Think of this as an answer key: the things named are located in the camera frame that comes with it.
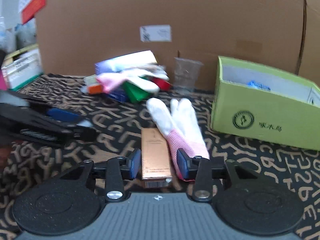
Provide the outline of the copper rose gold box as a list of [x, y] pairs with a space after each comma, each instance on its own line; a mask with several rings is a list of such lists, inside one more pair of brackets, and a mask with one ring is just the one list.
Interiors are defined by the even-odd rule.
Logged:
[[167, 141], [157, 128], [141, 130], [142, 181], [147, 189], [169, 187], [172, 181]]

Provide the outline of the pink white glove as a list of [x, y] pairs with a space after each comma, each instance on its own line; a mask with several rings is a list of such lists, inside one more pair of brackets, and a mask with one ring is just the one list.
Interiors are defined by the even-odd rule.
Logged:
[[164, 81], [169, 81], [169, 77], [163, 70], [153, 73], [149, 70], [138, 68], [117, 73], [102, 73], [96, 77], [96, 80], [102, 85], [103, 92], [106, 94], [111, 93], [125, 82], [129, 82], [148, 93], [158, 93], [160, 91], [159, 86], [154, 82], [145, 79], [145, 77], [155, 77]]
[[197, 155], [210, 158], [197, 122], [195, 109], [189, 99], [172, 99], [168, 108], [162, 100], [150, 98], [146, 102], [146, 108], [169, 145], [171, 159], [179, 179], [183, 178], [177, 163], [179, 148], [182, 148], [191, 158]]

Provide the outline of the blue cube box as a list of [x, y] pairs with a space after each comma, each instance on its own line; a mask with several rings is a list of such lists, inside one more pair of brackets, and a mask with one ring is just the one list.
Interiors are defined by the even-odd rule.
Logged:
[[260, 89], [260, 90], [265, 90], [265, 91], [270, 91], [270, 87], [262, 84], [262, 83], [259, 83], [257, 81], [250, 81], [248, 84], [247, 84], [249, 87], [252, 87], [252, 88], [255, 88], [255, 89]]

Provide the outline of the black tan lettered mat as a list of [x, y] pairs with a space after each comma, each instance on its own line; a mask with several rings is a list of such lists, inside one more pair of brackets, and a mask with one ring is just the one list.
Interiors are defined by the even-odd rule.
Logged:
[[[19, 233], [11, 209], [20, 194], [85, 159], [100, 162], [128, 155], [140, 146], [140, 130], [153, 127], [144, 103], [86, 95], [81, 91], [83, 85], [80, 77], [48, 74], [21, 89], [23, 94], [89, 118], [100, 134], [94, 144], [72, 141], [63, 149], [31, 142], [13, 145], [1, 175], [1, 239], [14, 239]], [[297, 234], [319, 239], [319, 152], [214, 132], [209, 127], [213, 93], [197, 90], [188, 98], [208, 152], [235, 159], [297, 193], [305, 206]]]

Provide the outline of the orange white box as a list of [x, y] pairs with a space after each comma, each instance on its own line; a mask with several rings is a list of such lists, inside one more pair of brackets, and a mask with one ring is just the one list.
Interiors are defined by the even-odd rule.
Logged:
[[90, 95], [102, 94], [103, 92], [103, 86], [99, 83], [87, 86], [87, 93]]

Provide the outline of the yellow white medicine box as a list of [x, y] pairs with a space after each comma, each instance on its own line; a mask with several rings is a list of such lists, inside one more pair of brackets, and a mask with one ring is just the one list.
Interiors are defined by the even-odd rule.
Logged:
[[85, 77], [84, 84], [87, 88], [91, 87], [91, 86], [98, 85], [99, 82], [97, 81], [97, 76], [94, 74], [94, 75], [90, 75], [90, 76]]

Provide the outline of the white plastic crate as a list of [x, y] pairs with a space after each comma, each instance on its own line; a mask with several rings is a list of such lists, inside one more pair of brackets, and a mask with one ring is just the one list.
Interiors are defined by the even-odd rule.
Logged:
[[43, 74], [40, 51], [34, 48], [7, 58], [2, 66], [5, 83], [17, 91]]

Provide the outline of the dark blue medicine box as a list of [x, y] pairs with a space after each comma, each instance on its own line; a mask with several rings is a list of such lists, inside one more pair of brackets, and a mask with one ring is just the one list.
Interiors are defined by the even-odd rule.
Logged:
[[116, 89], [112, 91], [110, 94], [105, 94], [105, 96], [111, 100], [120, 102], [120, 103], [125, 103], [128, 102], [129, 98], [123, 89]]

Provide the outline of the green small box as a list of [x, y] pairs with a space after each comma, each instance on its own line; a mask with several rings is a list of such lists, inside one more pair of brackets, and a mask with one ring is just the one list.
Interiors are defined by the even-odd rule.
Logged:
[[138, 86], [136, 86], [128, 81], [125, 81], [121, 85], [121, 87], [125, 91], [127, 97], [129, 98], [129, 101], [131, 103], [139, 103], [139, 102], [149, 98], [151, 95], [150, 93], [142, 90]]

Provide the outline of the green open cardboard box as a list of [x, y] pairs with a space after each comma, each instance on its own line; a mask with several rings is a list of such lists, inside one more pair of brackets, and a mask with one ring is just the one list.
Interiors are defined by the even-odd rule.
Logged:
[[[270, 91], [247, 84], [257, 81]], [[319, 87], [273, 67], [220, 56], [212, 130], [319, 150]]]

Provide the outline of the clear plastic cup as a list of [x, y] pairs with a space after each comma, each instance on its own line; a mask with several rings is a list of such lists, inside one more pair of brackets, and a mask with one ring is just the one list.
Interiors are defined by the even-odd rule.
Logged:
[[195, 83], [199, 77], [202, 66], [203, 63], [200, 61], [176, 57], [174, 87], [176, 87], [181, 94], [191, 93], [195, 89]]

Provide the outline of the purple white long box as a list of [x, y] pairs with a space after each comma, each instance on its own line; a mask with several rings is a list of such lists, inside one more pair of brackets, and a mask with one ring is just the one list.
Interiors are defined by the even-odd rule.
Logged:
[[150, 50], [140, 51], [100, 61], [95, 64], [95, 73], [117, 73], [148, 64], [157, 64], [154, 54]]

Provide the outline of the white shipping label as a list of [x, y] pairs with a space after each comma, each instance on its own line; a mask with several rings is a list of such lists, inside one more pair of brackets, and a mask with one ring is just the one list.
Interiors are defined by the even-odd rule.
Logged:
[[139, 29], [142, 42], [171, 42], [170, 25], [145, 25]]

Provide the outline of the large brown cardboard box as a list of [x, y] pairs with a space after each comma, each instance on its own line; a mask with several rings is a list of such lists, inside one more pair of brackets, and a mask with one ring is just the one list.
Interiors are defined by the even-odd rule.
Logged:
[[[36, 24], [47, 73], [88, 76], [97, 62], [150, 50], [170, 77], [176, 57], [202, 62], [199, 89], [214, 88], [219, 56], [319, 83], [319, 0], [47, 0]], [[142, 42], [145, 25], [170, 25], [172, 41]]]

